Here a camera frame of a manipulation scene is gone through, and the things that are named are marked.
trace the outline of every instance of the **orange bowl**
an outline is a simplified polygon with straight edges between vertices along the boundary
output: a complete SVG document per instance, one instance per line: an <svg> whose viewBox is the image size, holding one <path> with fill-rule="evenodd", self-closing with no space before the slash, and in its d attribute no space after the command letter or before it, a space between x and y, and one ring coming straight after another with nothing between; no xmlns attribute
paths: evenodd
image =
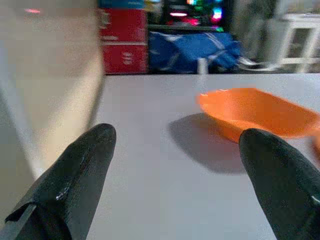
<svg viewBox="0 0 320 240"><path fill-rule="evenodd" d="M282 138L313 135L320 128L320 115L281 97L256 88L231 88L196 97L219 132L238 143L243 130L266 130Z"/></svg>

